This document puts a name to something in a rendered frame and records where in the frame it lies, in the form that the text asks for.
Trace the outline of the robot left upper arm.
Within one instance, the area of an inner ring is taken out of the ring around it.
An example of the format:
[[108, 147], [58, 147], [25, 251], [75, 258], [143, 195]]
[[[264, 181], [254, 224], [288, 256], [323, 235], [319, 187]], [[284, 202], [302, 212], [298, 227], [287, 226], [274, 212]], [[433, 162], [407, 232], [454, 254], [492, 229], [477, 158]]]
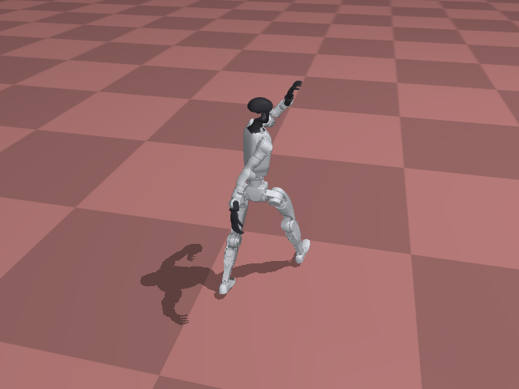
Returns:
[[[254, 119], [252, 118], [248, 123], [252, 123], [254, 121]], [[273, 118], [273, 116], [271, 114], [269, 114], [269, 121], [268, 123], [263, 123], [263, 127], [273, 127], [273, 125], [276, 123], [276, 120]]]

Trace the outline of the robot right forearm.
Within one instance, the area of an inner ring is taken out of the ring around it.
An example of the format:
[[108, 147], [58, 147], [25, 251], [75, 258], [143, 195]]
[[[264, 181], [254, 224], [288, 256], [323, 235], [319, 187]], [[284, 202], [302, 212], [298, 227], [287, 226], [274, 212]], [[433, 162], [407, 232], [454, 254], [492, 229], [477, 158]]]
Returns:
[[238, 179], [236, 181], [237, 185], [235, 186], [234, 192], [232, 194], [232, 198], [229, 201], [229, 207], [231, 209], [233, 208], [233, 202], [235, 200], [237, 200], [239, 202], [239, 206], [240, 206], [240, 201], [243, 197], [245, 189], [248, 186], [246, 180], [249, 178], [249, 176], [250, 176], [250, 171], [248, 169], [244, 169], [238, 176]]

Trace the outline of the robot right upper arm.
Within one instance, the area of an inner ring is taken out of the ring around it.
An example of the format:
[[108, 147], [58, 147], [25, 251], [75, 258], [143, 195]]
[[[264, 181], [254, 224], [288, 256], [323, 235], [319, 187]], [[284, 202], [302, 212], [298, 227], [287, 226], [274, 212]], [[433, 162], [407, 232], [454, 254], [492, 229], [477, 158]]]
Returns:
[[252, 182], [255, 179], [254, 169], [260, 165], [262, 160], [272, 151], [272, 143], [265, 136], [257, 143], [256, 150], [251, 155], [244, 169], [250, 171], [250, 176], [247, 179], [248, 182]]

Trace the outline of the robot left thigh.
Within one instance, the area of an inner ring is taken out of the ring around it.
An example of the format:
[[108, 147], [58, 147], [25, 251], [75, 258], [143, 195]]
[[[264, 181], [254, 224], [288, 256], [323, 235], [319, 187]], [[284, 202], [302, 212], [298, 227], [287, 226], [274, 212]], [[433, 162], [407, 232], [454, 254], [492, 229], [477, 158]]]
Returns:
[[[249, 200], [246, 199], [246, 192], [244, 191], [243, 197], [240, 201], [239, 211], [238, 211], [238, 219], [242, 224], [244, 224], [247, 214]], [[238, 224], [239, 229], [242, 231], [243, 227]], [[238, 234], [231, 228], [231, 236], [229, 238], [229, 246], [231, 247], [239, 247], [242, 242], [242, 234]]]

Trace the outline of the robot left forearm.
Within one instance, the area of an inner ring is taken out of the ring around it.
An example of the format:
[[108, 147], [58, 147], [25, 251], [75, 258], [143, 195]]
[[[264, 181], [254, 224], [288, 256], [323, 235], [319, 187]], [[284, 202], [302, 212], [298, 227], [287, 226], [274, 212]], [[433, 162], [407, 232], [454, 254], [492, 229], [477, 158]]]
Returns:
[[[292, 102], [290, 103], [290, 106], [292, 105], [294, 99], [292, 100]], [[277, 106], [272, 109], [269, 114], [271, 114], [273, 117], [275, 118], [279, 118], [281, 116], [281, 114], [288, 108], [289, 106], [286, 106], [285, 105], [285, 99], [284, 100], [281, 100]], [[266, 116], [265, 116], [266, 117]]]

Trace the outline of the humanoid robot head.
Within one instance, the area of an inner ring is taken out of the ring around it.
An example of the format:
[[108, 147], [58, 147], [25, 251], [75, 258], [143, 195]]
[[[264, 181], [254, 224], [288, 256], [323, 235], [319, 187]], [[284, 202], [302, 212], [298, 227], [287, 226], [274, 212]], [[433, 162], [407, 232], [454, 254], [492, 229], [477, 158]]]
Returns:
[[[269, 121], [269, 112], [272, 109], [272, 102], [263, 97], [256, 97], [250, 100], [247, 108], [253, 113], [261, 113], [261, 117], [254, 119], [252, 125], [247, 127], [251, 133], [259, 133], [260, 127], [263, 127], [263, 123], [268, 123]], [[264, 128], [262, 130], [265, 131]]]

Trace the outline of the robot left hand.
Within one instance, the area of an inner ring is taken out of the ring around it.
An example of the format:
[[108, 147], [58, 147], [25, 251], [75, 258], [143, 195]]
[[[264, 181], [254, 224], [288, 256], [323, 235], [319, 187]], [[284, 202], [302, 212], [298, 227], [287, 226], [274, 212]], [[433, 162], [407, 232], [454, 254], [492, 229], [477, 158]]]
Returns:
[[302, 84], [302, 81], [295, 81], [293, 86], [289, 89], [289, 91], [287, 92], [287, 94], [285, 95], [285, 105], [286, 106], [290, 106], [290, 103], [292, 102], [293, 98], [294, 98], [294, 90], [299, 90], [299, 88], [296, 88], [297, 86], [301, 87]]

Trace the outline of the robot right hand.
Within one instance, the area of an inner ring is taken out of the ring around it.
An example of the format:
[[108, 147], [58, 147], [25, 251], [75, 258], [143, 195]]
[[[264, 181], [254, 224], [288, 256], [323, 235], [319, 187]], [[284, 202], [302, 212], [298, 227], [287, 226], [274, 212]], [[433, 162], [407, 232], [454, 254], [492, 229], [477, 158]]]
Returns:
[[233, 202], [233, 208], [229, 209], [231, 211], [231, 214], [230, 214], [230, 221], [231, 221], [231, 225], [232, 225], [232, 229], [233, 231], [235, 231], [236, 233], [238, 234], [243, 234], [244, 232], [241, 231], [238, 227], [238, 224], [243, 227], [243, 224], [240, 222], [240, 220], [238, 219], [238, 211], [239, 211], [239, 202], [237, 200], [235, 200]]

